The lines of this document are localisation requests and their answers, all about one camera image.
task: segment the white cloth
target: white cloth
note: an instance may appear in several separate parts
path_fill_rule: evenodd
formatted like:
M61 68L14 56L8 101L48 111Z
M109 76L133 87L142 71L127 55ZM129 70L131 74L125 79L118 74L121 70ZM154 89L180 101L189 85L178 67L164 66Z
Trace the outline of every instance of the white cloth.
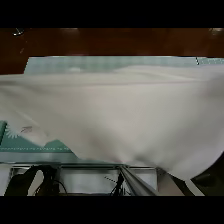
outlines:
M223 69L1 76L0 119L35 125L83 159L158 166L187 180L223 152Z

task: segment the teal cutting mat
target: teal cutting mat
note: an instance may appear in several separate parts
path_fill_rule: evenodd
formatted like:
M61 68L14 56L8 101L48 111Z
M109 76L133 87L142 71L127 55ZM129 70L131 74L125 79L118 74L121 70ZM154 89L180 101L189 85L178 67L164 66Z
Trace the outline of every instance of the teal cutting mat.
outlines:
M170 56L58 56L29 58L25 75L68 74L89 72L113 72L116 69L133 65L170 67L193 67L201 64L224 64L222 58L170 57ZM71 151L59 140L39 147L24 138L9 138L5 131L6 123L0 121L0 152L51 153Z

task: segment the brown wooden surface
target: brown wooden surface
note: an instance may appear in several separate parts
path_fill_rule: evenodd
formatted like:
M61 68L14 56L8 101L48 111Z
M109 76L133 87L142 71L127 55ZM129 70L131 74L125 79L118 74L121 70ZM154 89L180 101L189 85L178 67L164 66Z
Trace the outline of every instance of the brown wooden surface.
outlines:
M224 57L223 32L209 28L0 29L0 74L21 74L33 56L151 55Z

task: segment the black cable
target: black cable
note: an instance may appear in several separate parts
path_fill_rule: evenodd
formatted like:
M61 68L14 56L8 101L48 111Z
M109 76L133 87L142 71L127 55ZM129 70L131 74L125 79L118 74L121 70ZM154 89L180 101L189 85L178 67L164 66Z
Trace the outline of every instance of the black cable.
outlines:
M64 184L62 182L58 181L58 180L54 180L54 181L58 182L59 184L61 184L61 186L64 188L64 191L65 191L66 195L68 196L68 193L66 191L66 188L65 188Z

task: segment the metal bar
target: metal bar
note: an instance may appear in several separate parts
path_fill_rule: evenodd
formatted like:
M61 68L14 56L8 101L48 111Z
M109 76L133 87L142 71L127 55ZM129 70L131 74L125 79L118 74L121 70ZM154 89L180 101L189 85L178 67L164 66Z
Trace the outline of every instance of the metal bar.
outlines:
M131 194L134 196L159 196L159 193L134 174L130 169L121 167L121 174L124 177Z

